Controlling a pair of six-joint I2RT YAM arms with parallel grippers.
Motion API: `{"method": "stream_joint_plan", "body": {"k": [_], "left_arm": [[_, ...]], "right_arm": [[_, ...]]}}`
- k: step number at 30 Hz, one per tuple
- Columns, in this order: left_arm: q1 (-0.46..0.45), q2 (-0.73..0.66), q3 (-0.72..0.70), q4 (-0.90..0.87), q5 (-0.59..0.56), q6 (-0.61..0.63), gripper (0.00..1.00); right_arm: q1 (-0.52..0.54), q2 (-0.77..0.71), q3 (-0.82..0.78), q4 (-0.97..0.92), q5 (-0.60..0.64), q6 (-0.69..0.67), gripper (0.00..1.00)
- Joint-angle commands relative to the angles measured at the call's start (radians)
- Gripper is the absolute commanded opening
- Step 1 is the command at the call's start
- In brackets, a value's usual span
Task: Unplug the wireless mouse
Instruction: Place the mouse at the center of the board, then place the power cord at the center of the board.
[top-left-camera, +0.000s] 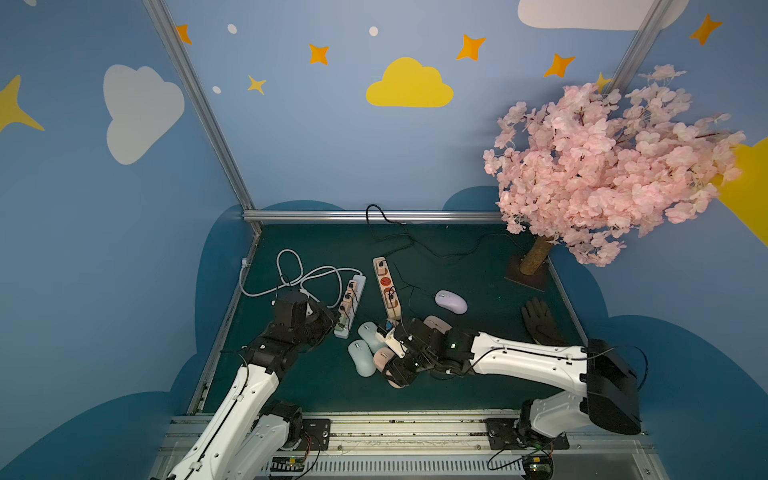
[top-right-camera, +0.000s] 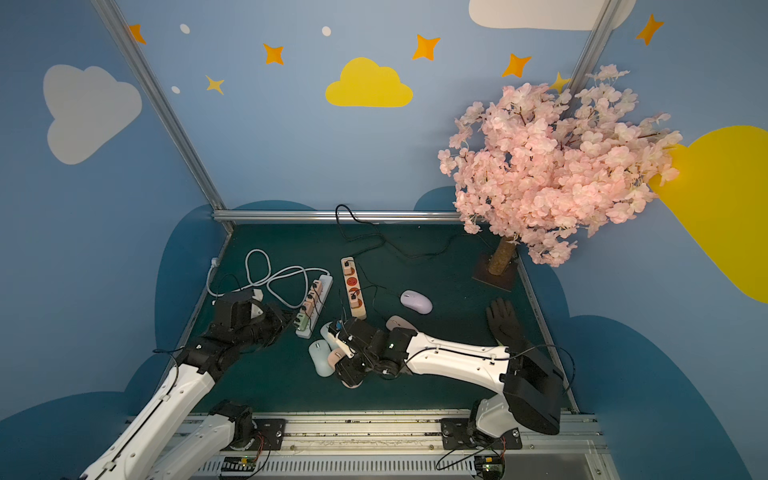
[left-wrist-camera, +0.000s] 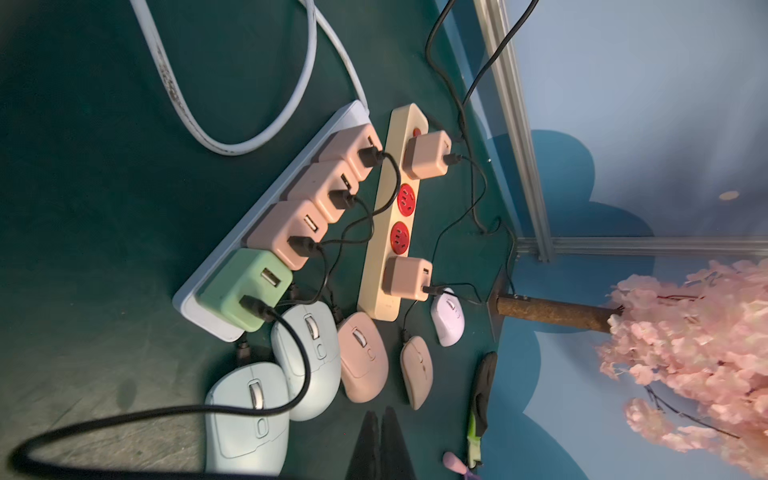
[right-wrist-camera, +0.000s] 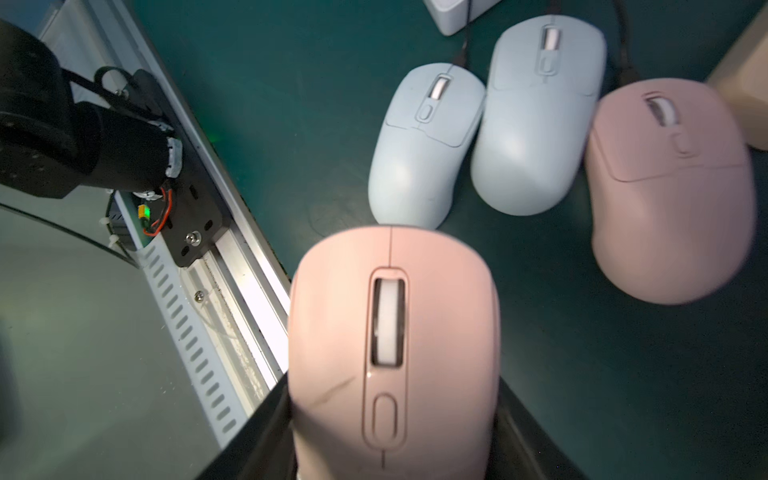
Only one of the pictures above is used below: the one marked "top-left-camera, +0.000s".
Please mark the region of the white power strip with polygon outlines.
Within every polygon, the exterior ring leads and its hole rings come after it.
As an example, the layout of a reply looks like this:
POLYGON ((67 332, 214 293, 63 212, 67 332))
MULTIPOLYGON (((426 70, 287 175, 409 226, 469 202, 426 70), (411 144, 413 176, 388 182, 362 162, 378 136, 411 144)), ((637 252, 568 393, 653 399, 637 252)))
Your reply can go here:
POLYGON ((347 339, 349 337, 357 315, 365 283, 366 277, 359 274, 354 275, 352 279, 347 282, 341 303, 338 307, 339 319, 334 327, 334 335, 337 338, 347 339))

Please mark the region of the light blue wireless mouse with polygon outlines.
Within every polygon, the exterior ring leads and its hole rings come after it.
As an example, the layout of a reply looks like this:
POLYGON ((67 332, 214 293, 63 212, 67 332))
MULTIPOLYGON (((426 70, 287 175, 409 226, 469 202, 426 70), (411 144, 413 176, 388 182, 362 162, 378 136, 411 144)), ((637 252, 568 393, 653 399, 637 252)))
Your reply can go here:
POLYGON ((359 376, 368 378, 377 372, 373 361, 373 353, 364 340, 351 342, 347 350, 359 376))

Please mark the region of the pink wireless mouse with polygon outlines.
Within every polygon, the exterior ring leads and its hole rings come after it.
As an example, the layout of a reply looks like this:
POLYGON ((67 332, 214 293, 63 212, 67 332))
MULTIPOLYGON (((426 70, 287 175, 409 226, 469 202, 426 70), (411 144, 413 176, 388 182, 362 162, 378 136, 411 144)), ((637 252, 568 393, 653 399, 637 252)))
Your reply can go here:
POLYGON ((387 365, 396 356, 396 354, 388 347, 382 347, 373 354, 373 363, 376 369, 385 377, 388 383, 396 389, 400 386, 396 384, 391 375, 388 373, 387 365))

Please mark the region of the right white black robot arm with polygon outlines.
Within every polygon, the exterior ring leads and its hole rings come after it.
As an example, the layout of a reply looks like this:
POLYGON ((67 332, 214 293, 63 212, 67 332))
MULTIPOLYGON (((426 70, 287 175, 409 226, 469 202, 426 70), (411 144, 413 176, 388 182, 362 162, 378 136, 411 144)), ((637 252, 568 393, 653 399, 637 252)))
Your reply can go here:
POLYGON ((397 388, 423 372, 448 378, 501 375, 558 388, 548 398, 524 402, 516 424, 524 444, 587 425, 622 435, 641 432, 638 375, 602 340, 545 346, 452 328, 435 318, 406 319, 387 333, 374 364, 397 388))

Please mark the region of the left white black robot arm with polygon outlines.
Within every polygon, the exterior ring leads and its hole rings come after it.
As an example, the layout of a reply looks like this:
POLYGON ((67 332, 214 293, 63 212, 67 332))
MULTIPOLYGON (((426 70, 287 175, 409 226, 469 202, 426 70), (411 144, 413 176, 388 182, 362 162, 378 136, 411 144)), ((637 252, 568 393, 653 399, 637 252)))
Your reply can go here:
POLYGON ((300 292, 273 305, 273 319, 240 354, 226 398, 168 479, 254 479, 302 437, 302 409, 269 400, 305 347, 330 335, 339 314, 300 292))

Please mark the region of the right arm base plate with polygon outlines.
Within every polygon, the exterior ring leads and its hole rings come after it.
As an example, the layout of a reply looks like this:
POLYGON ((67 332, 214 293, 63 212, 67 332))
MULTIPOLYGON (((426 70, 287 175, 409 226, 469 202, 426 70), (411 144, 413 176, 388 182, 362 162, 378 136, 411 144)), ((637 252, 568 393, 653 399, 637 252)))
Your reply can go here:
POLYGON ((488 418, 485 420, 485 425, 490 449, 494 451, 539 448, 549 451, 568 450, 570 448, 570 443, 564 433, 550 438, 524 427, 519 419, 488 418))

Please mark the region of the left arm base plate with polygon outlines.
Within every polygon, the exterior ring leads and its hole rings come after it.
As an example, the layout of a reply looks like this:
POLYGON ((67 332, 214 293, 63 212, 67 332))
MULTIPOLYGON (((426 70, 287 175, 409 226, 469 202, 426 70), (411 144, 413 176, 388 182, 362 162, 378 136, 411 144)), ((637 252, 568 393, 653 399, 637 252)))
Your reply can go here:
POLYGON ((332 422, 329 418, 308 418, 301 423, 289 423, 288 438, 281 447, 284 451, 327 451, 332 422))

